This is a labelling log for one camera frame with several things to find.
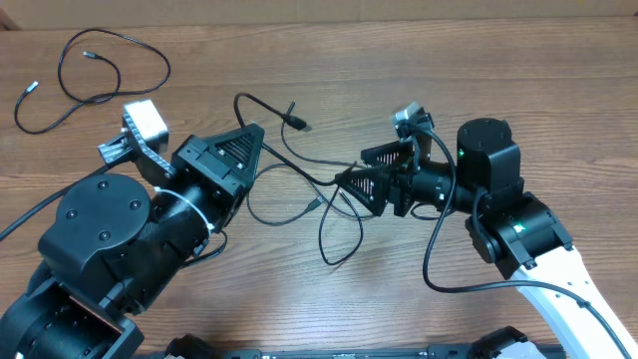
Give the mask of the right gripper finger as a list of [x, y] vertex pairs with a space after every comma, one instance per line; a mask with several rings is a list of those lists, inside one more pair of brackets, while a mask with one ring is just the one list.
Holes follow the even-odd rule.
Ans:
[[392, 167], [403, 164], [412, 154], [413, 145], [411, 142], [395, 141], [363, 150], [361, 160], [371, 167]]
[[348, 169], [336, 175], [335, 181], [372, 215], [383, 214], [390, 194], [391, 170], [388, 166]]

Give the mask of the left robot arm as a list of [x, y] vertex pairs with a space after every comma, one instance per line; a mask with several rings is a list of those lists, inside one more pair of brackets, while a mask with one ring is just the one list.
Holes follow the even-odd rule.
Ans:
[[2, 316], [2, 356], [134, 356], [144, 339], [134, 317], [206, 257], [253, 186], [263, 138], [257, 125], [187, 138], [154, 193], [118, 174], [75, 184], [39, 240], [43, 274]]

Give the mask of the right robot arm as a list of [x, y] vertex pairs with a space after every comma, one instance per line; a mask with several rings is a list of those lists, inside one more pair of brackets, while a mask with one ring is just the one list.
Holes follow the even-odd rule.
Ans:
[[362, 151], [365, 166], [337, 175], [337, 185], [372, 215], [386, 205], [404, 216], [414, 204], [467, 214], [475, 251], [494, 265], [497, 282], [445, 288], [471, 293], [514, 288], [538, 311], [571, 358], [634, 358], [637, 343], [593, 283], [557, 215], [525, 190], [521, 154], [507, 122], [480, 118], [458, 130], [452, 153], [428, 114], [394, 120], [397, 140]]

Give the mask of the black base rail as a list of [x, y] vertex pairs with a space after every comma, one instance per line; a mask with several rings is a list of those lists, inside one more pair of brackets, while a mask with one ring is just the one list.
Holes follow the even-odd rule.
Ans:
[[173, 339], [164, 358], [217, 359], [566, 359], [559, 344], [536, 344], [512, 326], [506, 326], [471, 343], [434, 343], [421, 348], [340, 350], [222, 350], [191, 334]]

